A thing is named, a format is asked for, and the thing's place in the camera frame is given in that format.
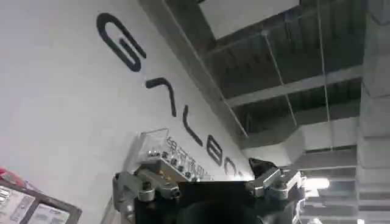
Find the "ceiling light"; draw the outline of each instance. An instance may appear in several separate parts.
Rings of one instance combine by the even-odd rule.
[[[306,189],[326,189],[329,187],[327,178],[308,178],[305,183]]]

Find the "label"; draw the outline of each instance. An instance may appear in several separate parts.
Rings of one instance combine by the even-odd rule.
[[[25,193],[0,186],[0,224],[20,223],[35,200]]]
[[[69,218],[66,211],[39,204],[28,224],[65,224]]]

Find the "steel beam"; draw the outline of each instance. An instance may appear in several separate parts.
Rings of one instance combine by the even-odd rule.
[[[311,197],[306,199],[306,205],[310,206],[332,206],[332,205],[341,205],[341,206],[358,206],[358,200],[355,196],[348,197]]]
[[[306,206],[301,213],[301,219],[307,217],[318,217],[319,219],[355,219],[358,215],[357,207],[352,206],[328,206],[324,208],[316,208]]]
[[[302,155],[291,167],[299,170],[354,168],[357,166],[356,150],[351,149]]]
[[[352,67],[336,72],[329,73],[327,75],[327,85],[331,85],[338,82],[343,82],[351,79],[362,77],[362,67]],[[324,76],[317,75],[312,78],[299,80],[297,82],[286,83],[281,86],[273,88],[259,90],[253,93],[244,94],[238,97],[233,97],[227,100],[227,103],[231,107],[237,107],[240,105],[258,102],[278,96],[283,96],[290,93],[297,93],[306,91],[313,88],[322,87],[324,85]]]
[[[301,219],[320,219],[321,221],[322,220],[357,220],[358,219],[358,216],[357,215],[353,215],[353,216],[343,216],[343,217],[340,217],[340,216],[322,216],[322,215],[301,215],[300,216]]]

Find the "concrete pillar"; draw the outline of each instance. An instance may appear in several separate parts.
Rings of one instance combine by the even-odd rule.
[[[367,1],[366,48],[358,130],[357,190],[390,191],[390,1]],[[366,223],[375,211],[360,211]]]

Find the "red object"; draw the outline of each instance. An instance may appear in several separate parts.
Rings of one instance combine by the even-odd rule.
[[[15,175],[14,173],[12,173],[4,168],[1,168],[1,167],[0,167],[0,180],[5,180],[9,183],[18,185],[18,186],[26,188],[26,189],[32,189],[32,190],[38,191],[38,189],[36,187],[34,187],[33,185],[31,185],[29,182],[24,181],[19,176]]]

